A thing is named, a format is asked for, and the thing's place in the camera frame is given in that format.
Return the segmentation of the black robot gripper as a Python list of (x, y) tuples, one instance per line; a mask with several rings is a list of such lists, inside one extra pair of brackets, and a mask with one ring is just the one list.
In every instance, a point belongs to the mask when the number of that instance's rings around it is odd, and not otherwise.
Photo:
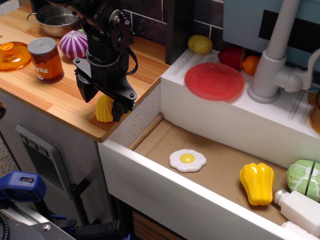
[(76, 66), (75, 75), (79, 92), (83, 100), (88, 103), (102, 92), (114, 100), (112, 104), (113, 121), (119, 122), (122, 116), (136, 107), (137, 93), (131, 87), (127, 76), (138, 70), (135, 65), (129, 70), (129, 58), (132, 57), (137, 63), (137, 57), (132, 51), (119, 55), (115, 61), (104, 64), (98, 58), (89, 53), (86, 58), (75, 58), (73, 64)]

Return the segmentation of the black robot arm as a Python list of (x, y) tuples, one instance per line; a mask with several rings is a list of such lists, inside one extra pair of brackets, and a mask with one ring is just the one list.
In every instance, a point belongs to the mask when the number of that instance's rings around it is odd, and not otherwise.
[(119, 122), (136, 107), (137, 93), (127, 76), (138, 67), (129, 69), (129, 60), (137, 61), (130, 46), (135, 33), (130, 28), (119, 0), (51, 0), (50, 4), (67, 7), (78, 16), (87, 35), (88, 48), (84, 59), (73, 60), (75, 75), (82, 98), (89, 102), (98, 92), (114, 100), (111, 113)]

